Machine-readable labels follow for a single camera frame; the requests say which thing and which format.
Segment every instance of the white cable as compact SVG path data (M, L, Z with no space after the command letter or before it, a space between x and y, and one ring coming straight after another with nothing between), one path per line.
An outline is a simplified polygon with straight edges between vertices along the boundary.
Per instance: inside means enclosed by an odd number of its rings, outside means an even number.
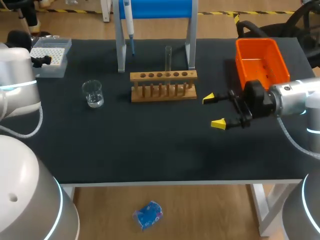
M38 125L36 126L35 130L34 130L33 132L29 133L29 134L17 133L17 132L15 132L15 131L13 131L13 130L5 127L5 126L1 126L1 125L0 125L0 130L5 131L5 132L7 132L7 133L9 133L9 134L17 137L17 138L21 138L21 139L31 138L32 136L34 136L34 135L39 131L39 129L40 129L41 125L42 125L42 122L43 122L43 120L44 120L44 112L43 112L43 110L42 110L42 106L40 106L39 114L40 114L40 116L39 116L39 123L38 123Z
M289 139L290 143L292 143L293 146L295 146L299 151L303 152L304 154L307 154L315 159L320 160L320 154L319 153L314 153L312 151L308 151L306 149L304 149L303 147L299 146L295 140L293 140L293 138L290 136L289 132L287 131L284 123L282 122L280 117L277 117L277 120L279 122L279 125L284 133L284 135Z
M0 122L2 119L5 118L5 115L7 114L7 110L8 110L8 100L7 100L7 96L6 96L6 92L3 91L2 89L0 89L0 92L2 93L2 98L3 98L3 101L4 101L4 105L3 105L3 109L2 109L2 114L0 116ZM42 107L40 106L40 109L39 109L39 123L38 125L36 126L35 130L29 134L20 134L20 133L17 133L5 126L1 126L0 125L0 130L2 131L5 131L17 138L21 138L21 139L28 139L28 138L31 138L32 136L34 136L40 129L41 125L42 125L42 122L44 120L44 112L42 110Z

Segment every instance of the wooden floor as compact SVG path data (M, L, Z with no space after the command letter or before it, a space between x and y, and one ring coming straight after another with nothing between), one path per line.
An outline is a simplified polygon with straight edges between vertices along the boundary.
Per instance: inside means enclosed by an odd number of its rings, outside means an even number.
M99 0L78 0L65 5L57 0L51 9L101 11ZM291 11L300 0L199 0L200 12ZM283 23L290 15L241 15L258 26ZM39 13L43 31L74 39L114 39L113 22L81 13ZM135 20L136 39L183 39L186 19ZM14 12L0 12L0 42L20 29ZM200 15L198 38L236 38L232 17ZM145 232L132 219L149 201L162 206L164 217ZM139 186L78 188L74 200L80 216L80 240L259 240L252 196L245 185ZM282 240L277 232L271 240Z

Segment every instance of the blue package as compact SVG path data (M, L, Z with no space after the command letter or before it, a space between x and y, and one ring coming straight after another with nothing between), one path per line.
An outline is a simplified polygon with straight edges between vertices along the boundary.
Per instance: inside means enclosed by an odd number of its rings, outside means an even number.
M133 218L139 223L142 230L145 230L159 221L164 213L162 212L161 206L155 201L149 202L149 204L139 211L133 213Z

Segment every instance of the black table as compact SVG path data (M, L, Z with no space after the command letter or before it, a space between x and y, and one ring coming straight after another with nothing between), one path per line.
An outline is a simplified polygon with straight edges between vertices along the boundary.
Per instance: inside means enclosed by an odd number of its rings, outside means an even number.
M314 77L294 38L276 39L292 80ZM210 128L212 120L236 117L228 101L202 105L212 91L224 93L239 80L235 39L198 39L197 100L131 103L130 72L163 71L165 46L172 70L186 70L182 40L137 40L127 51L125 73L117 73L113 40L73 40L64 78L38 79L44 112L40 131L23 140L62 184L299 180L320 162L296 150L276 119L250 128ZM89 109L81 86L102 83L104 105ZM307 147L306 116L283 119L291 136ZM38 113L5 119L29 133Z

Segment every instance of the wooden test tube rack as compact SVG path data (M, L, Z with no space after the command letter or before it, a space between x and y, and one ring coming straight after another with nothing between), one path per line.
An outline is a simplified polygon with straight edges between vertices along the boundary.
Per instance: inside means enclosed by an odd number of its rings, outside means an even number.
M158 102L197 99L194 81L198 78L196 70L131 72L131 102ZM152 82L165 81L154 85Z

